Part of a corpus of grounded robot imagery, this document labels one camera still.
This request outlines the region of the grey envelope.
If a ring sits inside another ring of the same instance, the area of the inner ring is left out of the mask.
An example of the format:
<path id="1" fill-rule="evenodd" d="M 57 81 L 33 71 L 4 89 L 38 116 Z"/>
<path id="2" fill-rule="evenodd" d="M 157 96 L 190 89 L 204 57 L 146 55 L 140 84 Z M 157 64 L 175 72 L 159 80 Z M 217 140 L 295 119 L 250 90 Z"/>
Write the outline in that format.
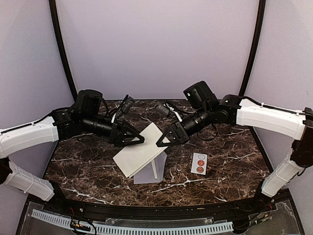
<path id="1" fill-rule="evenodd" d="M 154 178 L 153 169 L 151 163 L 148 163 L 137 174 L 134 175 L 134 184 L 154 184 L 163 181 L 165 163 L 167 154 L 165 152 L 160 153 L 154 160 L 156 163 L 156 169 L 158 178 Z"/>

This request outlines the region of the white sheet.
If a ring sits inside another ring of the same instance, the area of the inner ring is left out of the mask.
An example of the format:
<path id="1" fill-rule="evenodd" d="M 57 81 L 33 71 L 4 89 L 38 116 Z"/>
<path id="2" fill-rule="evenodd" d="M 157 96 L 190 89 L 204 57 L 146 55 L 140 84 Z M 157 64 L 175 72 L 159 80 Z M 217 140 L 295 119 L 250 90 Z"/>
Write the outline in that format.
<path id="1" fill-rule="evenodd" d="M 158 174 L 157 174 L 157 168 L 156 168 L 156 163 L 155 163 L 154 159 L 151 161 L 151 165 L 152 165 L 152 169 L 153 169 L 154 178 L 157 179 Z"/>

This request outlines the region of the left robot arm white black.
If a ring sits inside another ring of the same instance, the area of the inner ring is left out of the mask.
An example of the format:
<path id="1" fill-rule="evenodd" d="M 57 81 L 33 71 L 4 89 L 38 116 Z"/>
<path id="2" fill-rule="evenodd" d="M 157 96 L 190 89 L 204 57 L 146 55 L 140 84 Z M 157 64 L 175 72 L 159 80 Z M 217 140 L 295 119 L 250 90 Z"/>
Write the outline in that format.
<path id="1" fill-rule="evenodd" d="M 116 147 L 142 144 L 145 138 L 126 121 L 115 118 L 117 111 L 99 113 L 107 106 L 103 95 L 95 90 L 81 90 L 70 107 L 51 111 L 31 123 L 2 129 L 0 132 L 0 182 L 34 195 L 58 213 L 66 213 L 69 203 L 57 183 L 41 179 L 13 163 L 9 156 L 42 143 L 70 139 L 82 133 L 106 137 Z"/>

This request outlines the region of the wax seal sticker sheet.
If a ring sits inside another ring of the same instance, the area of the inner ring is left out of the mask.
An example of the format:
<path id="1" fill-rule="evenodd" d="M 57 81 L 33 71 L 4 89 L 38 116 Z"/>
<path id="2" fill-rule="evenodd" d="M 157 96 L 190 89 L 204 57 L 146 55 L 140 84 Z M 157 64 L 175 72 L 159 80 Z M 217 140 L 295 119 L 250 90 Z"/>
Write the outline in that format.
<path id="1" fill-rule="evenodd" d="M 202 153 L 193 153 L 191 173 L 205 175 L 206 168 L 207 168 L 207 155 Z"/>

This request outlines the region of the beige lined letter paper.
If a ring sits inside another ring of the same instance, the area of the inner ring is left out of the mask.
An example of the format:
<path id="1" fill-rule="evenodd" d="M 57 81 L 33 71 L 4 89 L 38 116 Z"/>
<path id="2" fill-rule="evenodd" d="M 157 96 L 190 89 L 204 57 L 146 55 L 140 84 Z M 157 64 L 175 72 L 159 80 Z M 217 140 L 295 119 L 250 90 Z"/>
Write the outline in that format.
<path id="1" fill-rule="evenodd" d="M 156 145 L 163 133 L 153 122 L 140 134 L 145 138 L 144 143 L 124 147 L 113 157 L 115 164 L 127 178 L 133 177 L 167 148 Z"/>

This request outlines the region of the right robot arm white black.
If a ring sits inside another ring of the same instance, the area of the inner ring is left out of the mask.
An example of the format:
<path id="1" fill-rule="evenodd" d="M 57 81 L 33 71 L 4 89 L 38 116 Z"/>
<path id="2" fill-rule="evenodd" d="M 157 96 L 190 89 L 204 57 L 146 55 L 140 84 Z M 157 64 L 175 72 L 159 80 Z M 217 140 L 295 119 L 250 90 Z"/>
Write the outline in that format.
<path id="1" fill-rule="evenodd" d="M 185 144 L 193 134 L 215 124 L 257 127 L 293 139 L 291 153 L 262 182 L 259 194 L 250 200 L 253 212 L 261 212 L 269 198 L 296 174 L 313 165 L 312 109 L 283 109 L 231 94 L 218 100 L 205 81 L 195 83 L 183 93 L 196 112 L 171 124 L 156 142 L 158 147 Z"/>

